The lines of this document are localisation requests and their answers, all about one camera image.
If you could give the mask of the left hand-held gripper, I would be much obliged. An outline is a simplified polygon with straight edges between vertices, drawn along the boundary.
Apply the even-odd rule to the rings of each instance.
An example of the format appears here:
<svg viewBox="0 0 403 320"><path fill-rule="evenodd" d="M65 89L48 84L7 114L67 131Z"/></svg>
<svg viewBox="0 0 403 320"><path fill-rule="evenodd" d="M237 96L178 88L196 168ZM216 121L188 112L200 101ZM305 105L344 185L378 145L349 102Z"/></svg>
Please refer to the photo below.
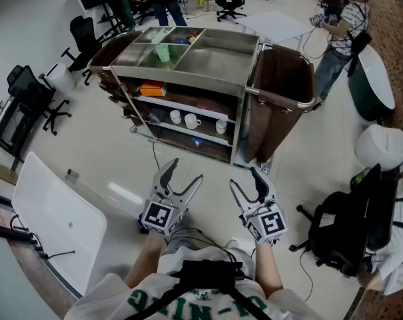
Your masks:
<svg viewBox="0 0 403 320"><path fill-rule="evenodd" d="M178 158L165 163L153 177L153 193L145 202L141 225L148 231L170 235L183 220L189 201L201 186L203 174L196 177L181 193L172 193L169 182Z"/></svg>

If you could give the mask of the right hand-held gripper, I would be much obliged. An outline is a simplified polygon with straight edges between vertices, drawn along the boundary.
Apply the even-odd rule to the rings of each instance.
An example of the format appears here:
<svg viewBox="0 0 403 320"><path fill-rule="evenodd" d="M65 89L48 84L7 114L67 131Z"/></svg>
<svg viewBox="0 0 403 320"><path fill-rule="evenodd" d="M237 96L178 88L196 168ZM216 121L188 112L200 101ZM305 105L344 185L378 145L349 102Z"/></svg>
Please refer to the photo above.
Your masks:
<svg viewBox="0 0 403 320"><path fill-rule="evenodd" d="M274 245L288 231L284 212L275 201L276 188L269 177L254 166L250 168L250 172L258 193L256 201L249 200L236 181L231 179L229 187L242 211L240 220L253 236L255 243Z"/></svg>

